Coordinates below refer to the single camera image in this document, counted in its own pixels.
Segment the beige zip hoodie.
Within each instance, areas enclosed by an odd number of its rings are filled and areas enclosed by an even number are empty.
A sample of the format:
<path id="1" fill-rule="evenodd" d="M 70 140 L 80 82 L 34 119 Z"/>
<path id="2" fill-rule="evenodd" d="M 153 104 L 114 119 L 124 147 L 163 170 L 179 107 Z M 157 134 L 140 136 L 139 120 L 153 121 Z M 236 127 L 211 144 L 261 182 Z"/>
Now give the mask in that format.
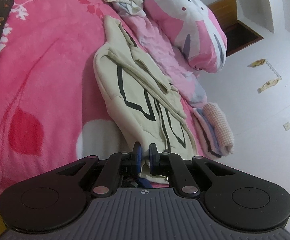
<path id="1" fill-rule="evenodd" d="M 104 17 L 106 42 L 94 56 L 95 78 L 109 116 L 129 148 L 142 147 L 141 178 L 167 184 L 165 176 L 150 174 L 149 146 L 190 160 L 198 152 L 187 125 L 181 96 L 152 57 L 140 48 L 120 20 Z"/>

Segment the stack of folded clothes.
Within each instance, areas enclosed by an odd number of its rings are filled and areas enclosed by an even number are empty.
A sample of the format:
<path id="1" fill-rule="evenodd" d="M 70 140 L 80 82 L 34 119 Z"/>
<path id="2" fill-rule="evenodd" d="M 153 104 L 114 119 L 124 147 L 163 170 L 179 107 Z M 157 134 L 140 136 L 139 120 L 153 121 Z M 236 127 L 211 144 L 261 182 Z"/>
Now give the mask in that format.
<path id="1" fill-rule="evenodd" d="M 202 109 L 193 108 L 192 116 L 204 155 L 210 159 L 220 159 L 222 154 L 218 145 L 214 128 L 209 123 Z"/>

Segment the light pink quilt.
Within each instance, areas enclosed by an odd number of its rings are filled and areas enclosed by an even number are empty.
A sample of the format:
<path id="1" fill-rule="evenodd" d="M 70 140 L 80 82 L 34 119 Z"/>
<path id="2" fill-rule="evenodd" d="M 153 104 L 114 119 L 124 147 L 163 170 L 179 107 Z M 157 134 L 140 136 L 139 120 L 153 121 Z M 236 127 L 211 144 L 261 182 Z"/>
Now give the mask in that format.
<path id="1" fill-rule="evenodd" d="M 123 16 L 119 13 L 118 15 L 133 31 L 140 45 L 153 58 L 163 74 L 172 79 L 173 85 L 188 104 L 193 108 L 202 108 L 207 103 L 207 96 L 198 81 L 199 72 L 189 66 L 181 51 L 170 43 L 158 24 L 147 12 L 145 13 L 145 18 Z"/>

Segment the pink magenta floral bed blanket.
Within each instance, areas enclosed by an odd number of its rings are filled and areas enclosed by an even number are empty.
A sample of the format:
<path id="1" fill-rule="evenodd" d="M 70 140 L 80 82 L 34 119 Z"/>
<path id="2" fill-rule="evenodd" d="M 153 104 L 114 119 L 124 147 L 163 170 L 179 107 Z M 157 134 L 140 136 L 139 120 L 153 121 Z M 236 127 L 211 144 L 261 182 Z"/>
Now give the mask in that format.
<path id="1" fill-rule="evenodd" d="M 106 15 L 118 18 L 102 0 L 14 0 L 0 40 L 0 194 L 125 150 L 93 72 Z"/>

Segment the large pink blue cartoon pillow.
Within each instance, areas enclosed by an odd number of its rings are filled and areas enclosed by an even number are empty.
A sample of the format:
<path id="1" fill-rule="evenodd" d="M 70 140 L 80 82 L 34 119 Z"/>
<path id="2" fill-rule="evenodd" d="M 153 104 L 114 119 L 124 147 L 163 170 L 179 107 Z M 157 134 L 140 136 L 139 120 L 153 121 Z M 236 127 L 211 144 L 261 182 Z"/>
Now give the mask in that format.
<path id="1" fill-rule="evenodd" d="M 143 6 L 192 68 L 216 73 L 224 67 L 226 35 L 201 0 L 143 0 Z"/>

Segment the brown wooden door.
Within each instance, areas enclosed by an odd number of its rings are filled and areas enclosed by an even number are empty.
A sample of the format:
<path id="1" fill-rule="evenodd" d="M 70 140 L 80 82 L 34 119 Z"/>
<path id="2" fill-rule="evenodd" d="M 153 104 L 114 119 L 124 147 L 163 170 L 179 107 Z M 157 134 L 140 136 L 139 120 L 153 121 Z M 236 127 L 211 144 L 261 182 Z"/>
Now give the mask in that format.
<path id="1" fill-rule="evenodd" d="M 238 19 L 237 0 L 218 0 L 207 7 L 214 13 L 227 37 L 227 56 L 263 39 L 260 34 Z"/>

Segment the wall hook rack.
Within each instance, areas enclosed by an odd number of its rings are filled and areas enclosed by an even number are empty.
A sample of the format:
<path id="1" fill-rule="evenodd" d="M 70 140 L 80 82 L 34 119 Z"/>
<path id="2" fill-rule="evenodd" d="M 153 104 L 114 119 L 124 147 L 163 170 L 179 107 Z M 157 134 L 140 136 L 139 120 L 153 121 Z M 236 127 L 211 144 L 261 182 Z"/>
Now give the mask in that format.
<path id="1" fill-rule="evenodd" d="M 272 70 L 272 72 L 275 74 L 276 78 L 279 80 L 282 80 L 281 75 L 276 71 L 276 69 L 269 63 L 268 60 L 265 61 L 265 63 L 267 64 L 267 66 Z"/>

